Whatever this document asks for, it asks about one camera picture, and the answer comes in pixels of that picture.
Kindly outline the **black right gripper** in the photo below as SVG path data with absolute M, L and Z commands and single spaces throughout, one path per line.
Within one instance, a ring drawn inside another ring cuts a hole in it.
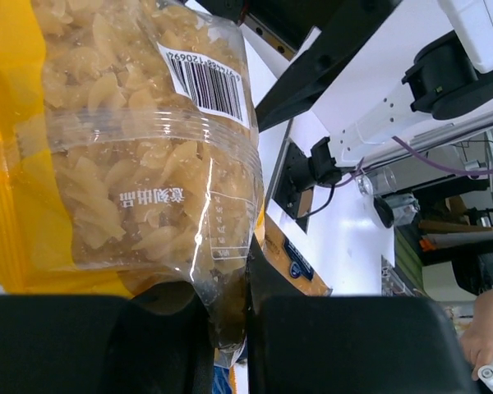
M 200 1 L 292 61 L 256 105 L 259 131 L 303 114 L 332 85 L 397 1 Z

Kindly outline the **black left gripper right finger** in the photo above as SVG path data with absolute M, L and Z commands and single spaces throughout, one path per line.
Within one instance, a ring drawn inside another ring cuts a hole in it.
M 247 260 L 252 393 L 474 393 L 449 318 L 426 298 L 307 296 L 264 256 Z

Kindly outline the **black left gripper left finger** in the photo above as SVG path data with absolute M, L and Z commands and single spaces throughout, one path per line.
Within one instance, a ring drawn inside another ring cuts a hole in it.
M 0 295 L 0 393 L 209 393 L 213 357 L 185 282 L 131 300 Z

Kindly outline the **yellow fusilli pasta bag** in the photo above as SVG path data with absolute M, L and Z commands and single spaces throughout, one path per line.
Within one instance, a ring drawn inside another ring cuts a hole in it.
M 232 365 L 258 135 L 232 21 L 178 1 L 0 1 L 0 287 L 131 298 L 189 283 Z

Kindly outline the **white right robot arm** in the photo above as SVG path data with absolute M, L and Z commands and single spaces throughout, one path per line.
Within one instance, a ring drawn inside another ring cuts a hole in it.
M 311 109 L 358 51 L 397 8 L 396 1 L 205 1 L 203 7 L 246 25 L 290 65 L 256 105 L 261 131 Z M 415 57 L 397 87 L 364 117 L 345 129 L 338 148 L 325 137 L 310 157 L 282 167 L 277 191 L 298 194 L 314 186 L 332 188 L 359 166 L 376 143 L 399 136 L 416 118 L 447 121 L 493 99 L 493 70 L 472 61 L 458 30 L 434 40 Z

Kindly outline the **person hand in background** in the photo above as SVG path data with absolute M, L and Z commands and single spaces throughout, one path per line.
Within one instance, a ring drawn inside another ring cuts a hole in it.
M 460 337 L 460 344 L 472 366 L 472 379 L 477 381 L 479 368 L 493 360 L 493 289 L 476 298 L 471 325 Z

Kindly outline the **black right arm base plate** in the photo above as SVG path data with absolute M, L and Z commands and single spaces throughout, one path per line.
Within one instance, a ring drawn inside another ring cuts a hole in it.
M 303 230 L 307 231 L 315 187 L 331 189 L 342 178 L 329 151 L 330 137 L 318 140 L 305 153 L 292 140 L 283 148 L 272 199 Z

